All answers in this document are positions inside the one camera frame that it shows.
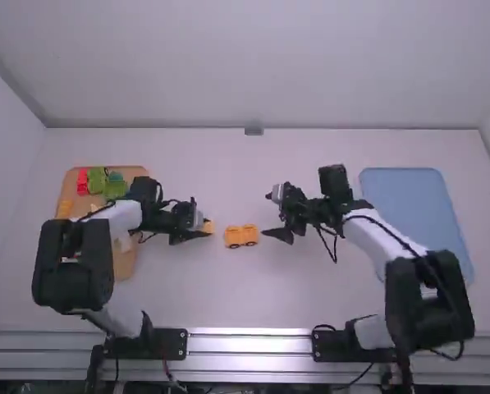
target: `wooden cutting board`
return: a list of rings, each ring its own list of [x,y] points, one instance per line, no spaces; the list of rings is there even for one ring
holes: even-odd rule
[[[106,167],[110,172],[117,171],[122,174],[124,180],[131,185],[133,178],[136,176],[147,176],[148,171],[141,166],[98,166]],[[91,204],[97,207],[102,207],[105,204],[105,199],[102,195],[78,195],[77,194],[77,177],[79,170],[84,167],[75,167],[66,172],[62,181],[61,194],[58,197],[56,212],[59,204],[64,200],[72,202],[70,210],[70,218],[79,218],[86,215],[91,210]],[[121,246],[118,241],[112,244],[113,251],[113,270],[116,281],[124,281],[133,275],[135,270],[135,261],[137,260],[137,240],[138,234],[131,237],[131,249],[125,253],[121,252]]]

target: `wire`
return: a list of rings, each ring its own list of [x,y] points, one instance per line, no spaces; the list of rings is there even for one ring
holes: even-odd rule
[[[157,196],[157,205],[159,206],[163,202],[163,195],[164,195],[164,190],[163,190],[163,185],[161,182],[157,182],[157,186],[159,188],[159,194]]]
[[[166,359],[164,358],[163,356],[163,370],[164,370],[164,373],[166,374],[166,377],[168,378],[168,381],[174,386],[174,387],[177,387],[179,390],[181,390],[182,392],[188,392],[188,389],[186,388],[186,386],[183,386],[177,379],[175,376],[173,376],[172,372],[170,372],[170,369],[168,368],[168,362],[166,361]]]
[[[119,381],[119,354],[115,351],[115,381],[113,382],[113,387],[117,385]]]
[[[339,387],[334,387],[334,388],[331,388],[330,392],[339,392],[341,390],[345,390],[346,388],[349,388],[350,386],[356,384],[357,382],[359,382],[363,376],[365,376],[367,374],[368,371],[370,371],[370,369],[374,366],[374,363],[371,363],[366,369],[365,371],[363,371],[362,373],[360,373],[358,375],[357,378],[355,378],[354,380],[351,380],[350,382],[348,382],[347,384],[343,385],[343,386],[339,386]]]
[[[408,252],[410,252],[415,258],[421,259],[420,255],[418,254],[418,252],[416,252],[416,250],[412,249],[412,247],[408,243],[403,241],[399,236],[394,234],[392,231],[390,231],[388,228],[386,228],[383,224],[381,224],[376,219],[371,218],[370,216],[366,216],[366,215],[352,215],[352,216],[349,216],[347,219],[345,219],[342,222],[342,224],[345,224],[349,220],[352,220],[352,219],[365,219],[365,220],[368,220],[369,222],[371,222],[372,224],[377,225],[382,230],[384,230],[389,236],[394,238],[396,240],[396,242],[398,242],[404,250],[407,250]]]
[[[312,332],[316,331],[318,328],[328,328],[330,331],[337,331],[336,328],[330,324],[318,324],[312,329]]]
[[[434,353],[435,355],[439,355],[446,360],[457,361],[461,358],[462,355],[464,355],[465,351],[465,343],[463,341],[459,341],[458,343],[460,344],[460,349],[458,350],[458,353],[456,355],[448,355],[447,353],[436,349],[428,349],[428,351]]]
[[[332,252],[330,248],[328,247],[328,243],[325,241],[325,237],[322,234],[322,228],[315,226],[314,227],[316,231],[318,232],[319,238],[321,238],[322,243],[325,245],[325,249],[327,249],[328,255],[332,259],[332,261],[337,264],[337,236],[334,236],[334,251]]]
[[[330,234],[331,236],[338,236],[337,232],[334,232],[334,231],[332,231],[329,228],[326,228],[324,226],[319,226],[319,230],[325,231],[327,234]]]
[[[140,236],[139,236],[139,240],[137,241],[138,244],[143,244],[145,243],[147,240],[149,240],[150,238],[153,238],[157,235],[157,232],[154,232],[152,233],[150,236],[147,236],[146,238],[143,238],[144,234],[143,232],[141,231],[140,232]]]
[[[171,203],[176,203],[176,204],[179,204],[181,201],[179,201],[178,199],[167,199],[166,201],[163,201],[163,204],[166,204],[166,205],[169,205]]]
[[[91,218],[92,216],[96,215],[97,213],[99,212],[102,212],[108,208],[111,208],[113,205],[115,205],[115,200],[110,200],[108,201],[108,203],[106,205],[104,205],[103,207],[100,207],[99,209],[97,209],[96,211],[93,211],[93,212],[88,212],[86,215],[80,217],[77,219],[77,222],[82,222],[83,220],[85,219],[89,219]]]

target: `white table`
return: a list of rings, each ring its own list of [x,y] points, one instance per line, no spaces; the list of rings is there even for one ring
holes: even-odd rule
[[[216,235],[170,247],[158,236],[140,247],[133,278],[117,286],[157,326],[189,328],[189,355],[172,363],[179,379],[343,383],[362,364],[315,364],[309,330],[342,327],[382,309],[383,288],[368,258],[339,241],[334,264],[310,232],[290,247],[262,238],[228,250],[228,225],[276,226],[264,199],[291,181],[319,194],[318,167],[344,163],[357,189],[366,167],[434,167],[446,182],[474,262],[469,289],[477,327],[467,356],[413,359],[416,381],[490,384],[490,162],[477,131],[52,130],[37,157],[0,258],[0,378],[83,378],[101,335],[87,322],[31,299],[39,229],[53,215],[62,178],[74,166],[140,164],[165,198],[195,196]],[[106,378],[113,374],[106,364]],[[369,374],[362,383],[373,383]],[[121,378],[164,380],[159,362],[121,362]]]

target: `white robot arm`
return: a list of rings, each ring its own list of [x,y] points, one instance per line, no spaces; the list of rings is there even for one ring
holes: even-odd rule
[[[137,338],[149,318],[131,305],[119,287],[113,291],[112,241],[136,231],[167,234],[169,244],[209,236],[208,219],[193,198],[163,200],[161,185],[147,176],[134,179],[122,199],[82,218],[52,219],[41,229],[32,282],[34,301],[61,314],[76,314],[111,337]]]
[[[354,200],[342,165],[319,168],[319,180],[323,197],[317,199],[290,182],[275,185],[266,198],[279,207],[284,226],[262,233],[291,245],[294,234],[304,236],[310,225],[320,236],[345,238],[385,277],[386,295],[385,314],[355,318],[341,331],[315,331],[314,359],[384,361],[452,341],[463,348],[474,336],[474,319],[456,256],[428,250],[385,222],[369,202]]]

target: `blue mat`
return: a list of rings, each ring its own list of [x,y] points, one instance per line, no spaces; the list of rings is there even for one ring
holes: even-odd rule
[[[468,285],[473,282],[474,267],[438,170],[365,168],[359,175],[359,183],[363,197],[382,218],[431,250],[450,250],[460,260]]]

